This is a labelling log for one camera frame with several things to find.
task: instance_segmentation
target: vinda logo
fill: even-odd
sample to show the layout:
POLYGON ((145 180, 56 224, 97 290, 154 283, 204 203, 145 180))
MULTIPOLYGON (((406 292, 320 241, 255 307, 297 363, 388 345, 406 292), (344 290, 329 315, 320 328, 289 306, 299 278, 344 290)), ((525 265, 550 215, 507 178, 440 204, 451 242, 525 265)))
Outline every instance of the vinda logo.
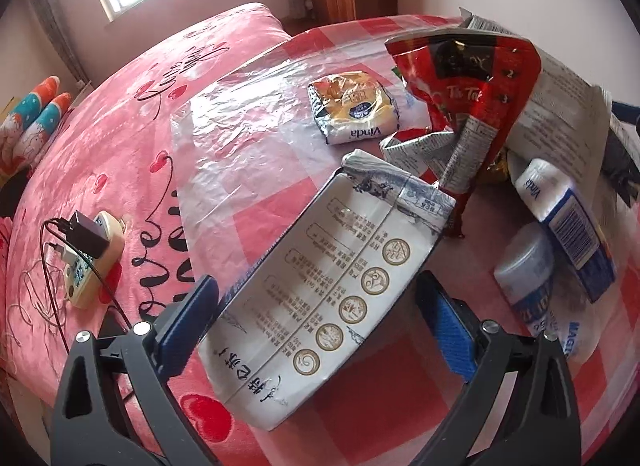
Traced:
POLYGON ((382 135, 380 126, 375 128, 367 128, 364 130, 351 130, 351 137, 353 139, 359 139, 360 137, 375 137, 376 135, 382 135))
POLYGON ((349 110, 349 115, 354 119, 364 119, 369 115, 369 113, 371 113, 372 109, 373 105, 370 102, 361 102, 349 110))
POLYGON ((525 182, 524 187, 529 190, 529 193, 531 193, 531 196, 537 200, 538 196, 540 195, 540 188, 539 186, 532 181, 532 179, 527 180, 527 182, 525 182))

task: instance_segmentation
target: clear plastic sheet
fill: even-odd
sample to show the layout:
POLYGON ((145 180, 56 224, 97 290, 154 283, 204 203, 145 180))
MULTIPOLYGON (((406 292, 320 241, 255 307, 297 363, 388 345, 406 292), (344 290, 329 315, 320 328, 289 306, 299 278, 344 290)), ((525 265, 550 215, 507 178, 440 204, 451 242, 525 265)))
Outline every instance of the clear plastic sheet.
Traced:
MULTIPOLYGON (((228 74, 175 113, 175 177, 194 275, 211 274, 221 290, 228 289, 295 221, 345 153, 360 148, 380 157, 377 141, 326 145, 308 102, 311 81, 364 70, 397 101, 401 129, 424 128, 427 107, 393 74, 384 42, 458 21, 402 16, 312 30, 228 74)), ((593 207, 596 214, 607 212, 603 229, 621 267, 617 282, 598 302, 600 343, 587 363, 572 365, 584 453, 628 404, 627 393, 635 391, 634 331, 640 326, 634 289, 640 276, 634 240, 638 209, 627 209, 604 181, 593 207)), ((525 333, 492 272, 508 242, 530 221, 511 185, 479 186, 469 200, 466 238, 442 240, 427 268, 478 318, 525 333)), ((205 369, 214 366, 201 359, 205 369)), ((272 432, 253 432, 274 464, 408 464, 460 386, 405 294, 309 402, 272 432)), ((506 401, 498 399, 478 449, 491 442, 506 401)))
MULTIPOLYGON (((243 250, 253 243, 243 233, 239 239, 234 217, 256 206, 256 214, 278 216, 259 208, 260 202, 305 181, 290 193, 306 204, 344 154, 356 147, 380 154, 377 141, 327 146, 313 120, 309 83, 364 70, 396 100, 401 129, 428 126, 426 105, 392 72, 384 42, 395 33, 457 22, 400 16, 312 30, 247 63, 179 110, 172 118, 177 182, 196 275, 209 272, 222 288, 230 286, 259 256, 243 250)), ((270 232, 264 219, 255 245, 261 247, 264 236, 273 242, 294 219, 272 219, 280 232, 270 232)))

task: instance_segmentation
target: screw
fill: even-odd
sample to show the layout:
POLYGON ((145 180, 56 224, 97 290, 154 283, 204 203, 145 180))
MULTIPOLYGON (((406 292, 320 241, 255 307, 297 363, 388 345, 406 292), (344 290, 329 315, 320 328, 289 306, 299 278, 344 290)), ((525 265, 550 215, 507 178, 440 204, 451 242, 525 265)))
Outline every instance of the screw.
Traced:
POLYGON ((78 343, 84 343, 90 337, 91 337, 91 332, 89 332, 89 331, 80 331, 78 334, 76 334, 76 341, 78 343))
POLYGON ((558 335, 550 330, 545 331, 545 338, 549 341, 556 341, 558 339, 558 335))
POLYGON ((138 336, 144 336, 151 330, 151 324, 146 321, 141 321, 133 325, 133 334, 138 336))
POLYGON ((500 330, 500 325, 493 320, 484 320, 482 322, 482 330, 487 334, 496 334, 500 330))

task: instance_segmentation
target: nutrition label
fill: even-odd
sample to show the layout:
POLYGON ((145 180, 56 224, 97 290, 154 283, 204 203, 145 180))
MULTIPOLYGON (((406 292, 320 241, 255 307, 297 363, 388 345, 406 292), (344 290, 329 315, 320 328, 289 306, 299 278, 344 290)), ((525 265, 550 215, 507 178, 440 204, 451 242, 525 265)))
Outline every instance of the nutrition label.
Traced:
POLYGON ((456 194, 468 192, 471 179, 478 173, 497 133, 498 130, 493 126, 469 116, 440 179, 440 186, 456 194))
MULTIPOLYGON (((479 16, 473 16, 468 27, 513 35, 479 16)), ((553 56, 537 50, 542 72, 506 146, 527 160, 539 157, 553 163, 591 200, 607 139, 610 96, 553 56)))

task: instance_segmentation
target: small white container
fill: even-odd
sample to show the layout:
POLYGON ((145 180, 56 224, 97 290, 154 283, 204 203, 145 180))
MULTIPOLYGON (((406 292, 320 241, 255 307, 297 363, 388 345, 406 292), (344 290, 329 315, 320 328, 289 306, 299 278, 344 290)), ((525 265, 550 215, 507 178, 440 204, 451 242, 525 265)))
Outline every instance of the small white container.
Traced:
POLYGON ((539 223, 527 224, 504 250, 494 277, 533 336, 546 327, 554 274, 554 250, 539 223))

